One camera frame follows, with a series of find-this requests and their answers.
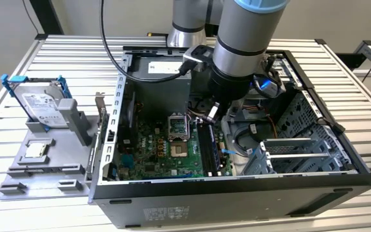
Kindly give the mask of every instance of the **label sticker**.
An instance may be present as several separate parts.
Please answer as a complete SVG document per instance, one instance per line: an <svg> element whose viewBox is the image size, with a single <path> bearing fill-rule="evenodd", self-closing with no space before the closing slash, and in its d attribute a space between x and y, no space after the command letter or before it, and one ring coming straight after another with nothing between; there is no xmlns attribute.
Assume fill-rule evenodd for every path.
<svg viewBox="0 0 371 232"><path fill-rule="evenodd" d="M177 74L182 64L183 62L151 61L149 63L149 73Z"/></svg>
<svg viewBox="0 0 371 232"><path fill-rule="evenodd" d="M24 93L22 97L40 123L50 127L67 127L53 96L44 93Z"/></svg>
<svg viewBox="0 0 371 232"><path fill-rule="evenodd" d="M147 221L187 219L190 206L162 207L145 209Z"/></svg>
<svg viewBox="0 0 371 232"><path fill-rule="evenodd" d="M255 127L255 124L251 124L251 125L250 125L250 130L251 130L251 133L253 133L253 134L257 134L257 127Z"/></svg>

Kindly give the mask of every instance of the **metal rail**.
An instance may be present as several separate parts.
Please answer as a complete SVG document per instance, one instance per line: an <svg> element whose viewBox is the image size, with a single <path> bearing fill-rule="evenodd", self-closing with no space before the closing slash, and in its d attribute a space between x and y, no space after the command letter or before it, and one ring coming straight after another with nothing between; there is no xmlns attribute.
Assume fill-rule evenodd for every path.
<svg viewBox="0 0 371 232"><path fill-rule="evenodd" d="M110 38L117 60L122 47L165 46L163 37ZM314 40L273 40L270 49L291 50L332 114L346 128L354 149L371 169L371 93L346 68L326 45ZM118 72L107 58L99 37L50 36L26 55L18 73L30 77L62 74L79 102L79 110L97 115L95 94L103 92L107 107L113 104ZM0 96L0 182L24 139L26 114L15 99ZM62 198L0 202L0 231L57 228L55 231L86 229L115 231L98 206L87 205L87 198ZM151 228L153 231L191 231L234 229L277 231L371 231L371 190L317 217L270 221L247 221L210 225Z"/></svg>

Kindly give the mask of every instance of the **blue latch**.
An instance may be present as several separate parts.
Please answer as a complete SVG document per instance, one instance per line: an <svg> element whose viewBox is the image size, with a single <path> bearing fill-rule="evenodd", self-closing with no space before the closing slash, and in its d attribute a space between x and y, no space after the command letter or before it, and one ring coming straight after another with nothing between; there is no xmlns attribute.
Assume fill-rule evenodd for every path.
<svg viewBox="0 0 371 232"><path fill-rule="evenodd" d="M73 98L70 88L69 88L69 84L67 84L67 80L62 77L62 75L59 75L59 78L57 80L59 81L59 83L62 85L63 95L66 96L66 98Z"/></svg>

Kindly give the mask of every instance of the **hard drive label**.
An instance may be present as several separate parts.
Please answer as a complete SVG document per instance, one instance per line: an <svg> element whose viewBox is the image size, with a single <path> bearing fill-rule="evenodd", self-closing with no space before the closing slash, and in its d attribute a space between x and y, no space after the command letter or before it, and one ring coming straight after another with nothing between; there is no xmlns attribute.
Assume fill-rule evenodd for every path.
<svg viewBox="0 0 371 232"><path fill-rule="evenodd" d="M44 93L24 93L26 104L40 123L50 127L66 127L67 123L58 109L55 99Z"/></svg>

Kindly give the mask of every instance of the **blue drive bracket handle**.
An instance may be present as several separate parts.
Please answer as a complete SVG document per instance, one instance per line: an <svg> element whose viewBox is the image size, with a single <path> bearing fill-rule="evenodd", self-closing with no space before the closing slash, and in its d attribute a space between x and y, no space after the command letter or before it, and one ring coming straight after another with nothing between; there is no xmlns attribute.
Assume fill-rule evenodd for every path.
<svg viewBox="0 0 371 232"><path fill-rule="evenodd" d="M14 97L16 99L16 101L19 102L20 107L23 108L26 114L28 115L30 121L34 122L34 119L32 119L30 113L27 112L22 102L19 101L19 98L18 98L18 96L16 96L16 94L15 94L12 88L11 88L11 85L10 85L10 82L12 82L12 83L26 82L28 80L28 77L27 76L12 76L14 81L10 81L8 78L10 78L8 74L2 75L2 77L0 77L2 85L7 89L7 92L10 93L11 97Z"/></svg>
<svg viewBox="0 0 371 232"><path fill-rule="evenodd" d="M62 77L62 75L59 75L59 78L57 80L59 81L59 83L62 85L63 95L66 96L66 98L73 98L70 88L69 88L69 84L67 84L67 80Z"/></svg>

